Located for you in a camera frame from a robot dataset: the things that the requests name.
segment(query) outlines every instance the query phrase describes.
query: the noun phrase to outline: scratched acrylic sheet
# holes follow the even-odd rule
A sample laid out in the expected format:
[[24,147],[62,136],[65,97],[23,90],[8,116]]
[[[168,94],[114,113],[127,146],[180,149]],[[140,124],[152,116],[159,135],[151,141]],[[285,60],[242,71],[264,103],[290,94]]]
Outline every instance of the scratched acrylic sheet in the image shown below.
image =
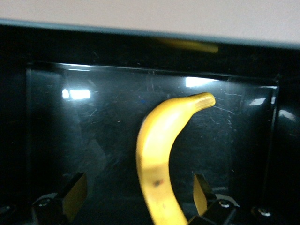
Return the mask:
[[36,191],[87,173],[88,199],[74,224],[152,224],[135,165],[140,125],[162,101],[201,92],[216,104],[191,118],[170,157],[184,213],[196,214],[194,173],[241,207],[260,197],[277,89],[269,81],[71,64],[33,65],[30,78],[32,176],[51,180]]

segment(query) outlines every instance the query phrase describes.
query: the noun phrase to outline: black enclosure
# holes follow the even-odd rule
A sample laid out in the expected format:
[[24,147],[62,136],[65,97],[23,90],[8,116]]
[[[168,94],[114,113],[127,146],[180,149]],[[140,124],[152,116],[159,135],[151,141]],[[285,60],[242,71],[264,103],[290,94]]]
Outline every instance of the black enclosure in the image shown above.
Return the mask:
[[164,100],[211,92],[170,157],[175,195],[190,219],[193,175],[240,208],[234,224],[256,224],[250,209],[300,222],[300,51],[96,31],[0,26],[0,206],[4,224],[31,222],[30,207],[86,172],[79,224],[152,224],[136,172],[143,118]]

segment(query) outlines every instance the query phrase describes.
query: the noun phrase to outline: yellow banana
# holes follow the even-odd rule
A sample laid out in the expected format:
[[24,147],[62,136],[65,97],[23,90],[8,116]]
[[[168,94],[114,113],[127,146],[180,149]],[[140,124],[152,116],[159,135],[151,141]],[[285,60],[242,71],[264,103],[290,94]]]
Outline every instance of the yellow banana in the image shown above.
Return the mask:
[[136,146],[136,165],[142,193],[156,225],[186,225],[174,195],[169,156],[172,145],[192,115],[215,104],[210,93],[164,101],[143,122]]

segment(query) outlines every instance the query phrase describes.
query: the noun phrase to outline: white wall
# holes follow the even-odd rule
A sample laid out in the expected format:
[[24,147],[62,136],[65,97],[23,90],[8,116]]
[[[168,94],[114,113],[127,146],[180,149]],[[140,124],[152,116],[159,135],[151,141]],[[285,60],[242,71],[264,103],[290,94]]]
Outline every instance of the white wall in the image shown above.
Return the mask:
[[0,18],[300,44],[300,0],[1,0]]

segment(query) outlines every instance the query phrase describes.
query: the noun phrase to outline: screw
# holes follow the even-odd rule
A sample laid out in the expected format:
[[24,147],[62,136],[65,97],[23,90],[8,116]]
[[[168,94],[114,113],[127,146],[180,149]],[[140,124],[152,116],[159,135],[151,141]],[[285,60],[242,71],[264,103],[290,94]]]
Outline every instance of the screw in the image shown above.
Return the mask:
[[219,204],[220,204],[223,208],[229,208],[229,207],[230,207],[229,202],[226,201],[226,200],[221,200],[221,201],[219,201]]
[[264,217],[270,217],[270,216],[271,216],[271,213],[270,213],[268,210],[264,209],[264,208],[259,208],[259,209],[258,209],[258,212],[259,212],[262,216],[264,216]]

